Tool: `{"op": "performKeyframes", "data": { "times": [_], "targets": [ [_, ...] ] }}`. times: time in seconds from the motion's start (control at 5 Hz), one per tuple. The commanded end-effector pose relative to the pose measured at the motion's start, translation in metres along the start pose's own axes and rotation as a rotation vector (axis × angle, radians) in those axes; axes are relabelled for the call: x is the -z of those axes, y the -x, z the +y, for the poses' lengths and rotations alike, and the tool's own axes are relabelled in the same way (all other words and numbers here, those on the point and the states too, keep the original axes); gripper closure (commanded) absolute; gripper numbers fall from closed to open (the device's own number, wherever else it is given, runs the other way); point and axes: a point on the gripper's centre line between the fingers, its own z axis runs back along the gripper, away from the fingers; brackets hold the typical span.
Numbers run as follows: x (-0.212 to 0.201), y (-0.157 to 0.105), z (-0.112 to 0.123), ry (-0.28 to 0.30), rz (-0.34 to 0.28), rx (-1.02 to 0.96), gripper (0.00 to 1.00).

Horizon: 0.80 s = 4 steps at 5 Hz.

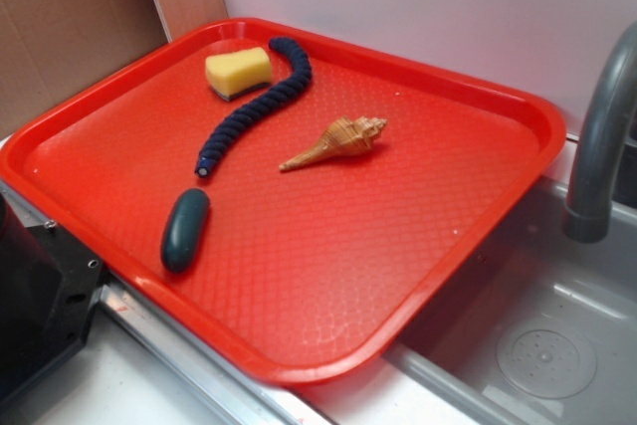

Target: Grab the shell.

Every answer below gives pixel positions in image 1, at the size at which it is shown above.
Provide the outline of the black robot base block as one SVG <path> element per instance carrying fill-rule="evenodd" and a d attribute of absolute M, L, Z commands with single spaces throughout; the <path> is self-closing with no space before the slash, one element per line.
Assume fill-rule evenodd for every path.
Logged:
<path fill-rule="evenodd" d="M 1 200 L 1 407 L 88 340 L 106 268 L 62 226 L 25 226 Z"/>

